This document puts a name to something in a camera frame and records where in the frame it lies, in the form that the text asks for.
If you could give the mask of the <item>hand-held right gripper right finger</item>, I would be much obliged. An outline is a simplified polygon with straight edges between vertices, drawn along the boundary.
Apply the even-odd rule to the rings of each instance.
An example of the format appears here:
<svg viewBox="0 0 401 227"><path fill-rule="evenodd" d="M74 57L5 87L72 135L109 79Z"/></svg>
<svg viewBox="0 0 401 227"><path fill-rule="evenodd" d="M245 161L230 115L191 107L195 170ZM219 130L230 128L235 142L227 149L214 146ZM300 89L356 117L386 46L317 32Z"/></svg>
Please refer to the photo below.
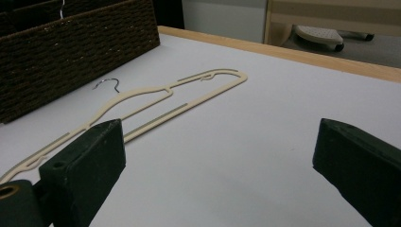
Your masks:
<svg viewBox="0 0 401 227"><path fill-rule="evenodd" d="M312 164L373 227L401 227L401 149L324 118Z"/></svg>

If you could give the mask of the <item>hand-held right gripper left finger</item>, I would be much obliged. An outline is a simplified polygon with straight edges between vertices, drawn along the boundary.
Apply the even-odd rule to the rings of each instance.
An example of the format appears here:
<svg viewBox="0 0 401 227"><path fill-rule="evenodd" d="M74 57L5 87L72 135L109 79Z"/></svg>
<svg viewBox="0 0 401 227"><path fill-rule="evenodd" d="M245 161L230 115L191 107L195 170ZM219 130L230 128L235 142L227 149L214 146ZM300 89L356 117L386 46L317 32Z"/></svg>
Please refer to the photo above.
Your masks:
<svg viewBox="0 0 401 227"><path fill-rule="evenodd" d="M119 119L93 126L40 166L54 227L89 227L125 166Z"/></svg>

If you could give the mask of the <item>brown woven basket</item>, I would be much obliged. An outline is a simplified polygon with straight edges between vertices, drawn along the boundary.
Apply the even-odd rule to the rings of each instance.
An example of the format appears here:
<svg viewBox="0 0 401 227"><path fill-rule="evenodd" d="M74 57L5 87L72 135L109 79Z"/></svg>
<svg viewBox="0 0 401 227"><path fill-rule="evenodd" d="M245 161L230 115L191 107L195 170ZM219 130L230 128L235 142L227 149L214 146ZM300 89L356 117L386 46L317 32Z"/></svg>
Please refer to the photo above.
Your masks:
<svg viewBox="0 0 401 227"><path fill-rule="evenodd" d="M160 44L152 0L0 0L0 123Z"/></svg>

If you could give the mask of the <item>beige clothes hanger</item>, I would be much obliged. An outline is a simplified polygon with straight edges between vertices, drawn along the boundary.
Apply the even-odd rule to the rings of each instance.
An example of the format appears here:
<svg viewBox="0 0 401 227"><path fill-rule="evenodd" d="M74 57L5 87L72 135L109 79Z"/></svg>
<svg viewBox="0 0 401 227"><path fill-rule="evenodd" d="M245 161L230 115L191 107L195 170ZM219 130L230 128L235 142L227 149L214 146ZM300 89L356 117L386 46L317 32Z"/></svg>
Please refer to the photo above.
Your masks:
<svg viewBox="0 0 401 227"><path fill-rule="evenodd" d="M163 92L164 95L155 99L154 101L151 101L149 104L146 104L142 107L139 107L136 110L133 110L130 113L127 113L126 115L123 115L120 117L120 120L124 121L127 118L141 113L142 111L146 110L147 108L150 108L157 103L160 103L169 97L173 96L174 91L173 89L179 86L182 86L184 84L193 82L193 81L207 81L214 79L215 76L219 75L229 75L229 76L234 76L235 80L224 84L214 91L211 91L210 93L207 93L203 96L197 97L194 100L185 102L184 104L180 105L179 107L176 107L172 109L171 111L168 111L166 113L161 114L160 116L157 116L156 118L150 120L149 122L145 123L144 125L127 132L124 135L124 142L128 143L132 139L138 137L139 135L144 134L147 131L150 131L151 129L154 129L155 127L165 123L166 121L174 118L175 116L178 116L179 114L182 114L198 105L201 103L218 96L234 87L237 85L245 82L248 79L248 76L235 69L213 69L209 71L205 71L202 73L199 73L197 75L193 75L184 79L179 79L177 81L171 82L167 85L163 86L157 86L157 87L146 87L146 88L140 88L140 89L134 89L130 90L127 92L123 92L116 97L110 99L107 101L102 107L98 109L98 111L86 122L78 126L75 130L69 131L66 134L62 135L58 139L54 140L50 144L44 146L43 148L35 151L33 154L27 156L25 159L17 163L15 166L13 166L10 170L8 170L5 174L3 174L0 177L0 183L8 183L10 182L15 176L22 172L30 171L33 168L36 168L47 156L48 153L52 152L54 149L58 148L59 146L65 144L67 141L70 141L73 137L76 135L82 133L82 132L87 132L94 124L109 110L111 110L113 107L115 107L117 104L120 104L130 98L133 98L135 96L141 96L145 94L153 94L153 93L159 93Z"/></svg>

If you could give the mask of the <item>white table sheet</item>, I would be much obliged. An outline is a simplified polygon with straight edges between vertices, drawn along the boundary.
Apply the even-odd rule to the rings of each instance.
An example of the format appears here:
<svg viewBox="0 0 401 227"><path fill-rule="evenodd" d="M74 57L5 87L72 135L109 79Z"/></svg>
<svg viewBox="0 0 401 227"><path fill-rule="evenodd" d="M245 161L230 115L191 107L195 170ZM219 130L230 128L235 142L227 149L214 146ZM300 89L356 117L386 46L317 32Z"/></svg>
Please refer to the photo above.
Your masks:
<svg viewBox="0 0 401 227"><path fill-rule="evenodd" d="M369 227L312 156L324 118L401 148L401 70L211 36L163 34L140 58L0 125L0 175L118 92L144 90L110 111L131 131L219 86L127 144L91 227Z"/></svg>

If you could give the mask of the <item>office chair base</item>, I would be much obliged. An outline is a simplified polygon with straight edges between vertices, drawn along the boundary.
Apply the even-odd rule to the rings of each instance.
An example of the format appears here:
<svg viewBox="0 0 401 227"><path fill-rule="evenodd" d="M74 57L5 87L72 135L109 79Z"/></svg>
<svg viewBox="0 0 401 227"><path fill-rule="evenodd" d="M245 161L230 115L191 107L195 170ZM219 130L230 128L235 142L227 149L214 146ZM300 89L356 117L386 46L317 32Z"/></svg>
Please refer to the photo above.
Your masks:
<svg viewBox="0 0 401 227"><path fill-rule="evenodd" d="M336 30L314 26L295 26L294 31L299 38L314 44L333 47L335 52L341 52L343 50L344 37L357 38L365 42L370 42L375 37L372 33Z"/></svg>

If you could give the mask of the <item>white cabinet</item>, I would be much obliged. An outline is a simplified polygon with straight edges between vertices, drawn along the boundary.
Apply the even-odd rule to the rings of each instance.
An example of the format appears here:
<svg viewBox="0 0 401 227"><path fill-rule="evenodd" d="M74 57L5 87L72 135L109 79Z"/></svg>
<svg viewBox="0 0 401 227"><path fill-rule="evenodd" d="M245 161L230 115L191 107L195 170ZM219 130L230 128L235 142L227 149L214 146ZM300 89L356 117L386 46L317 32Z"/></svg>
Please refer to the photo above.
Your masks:
<svg viewBox="0 0 401 227"><path fill-rule="evenodd" d="M188 30L255 43L264 38L268 0L182 0Z"/></svg>

